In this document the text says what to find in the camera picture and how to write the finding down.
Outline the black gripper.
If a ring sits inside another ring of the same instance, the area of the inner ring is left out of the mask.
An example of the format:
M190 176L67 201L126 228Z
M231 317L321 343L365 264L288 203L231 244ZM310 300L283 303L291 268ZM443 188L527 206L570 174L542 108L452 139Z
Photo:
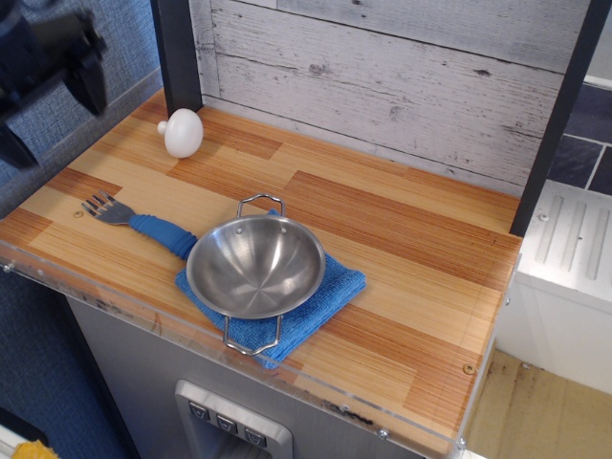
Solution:
M92 115L107 107L102 58L105 41L89 10L30 22L18 1L1 3L1 116L10 118L62 82ZM31 150L5 124L1 160L15 168L38 166Z

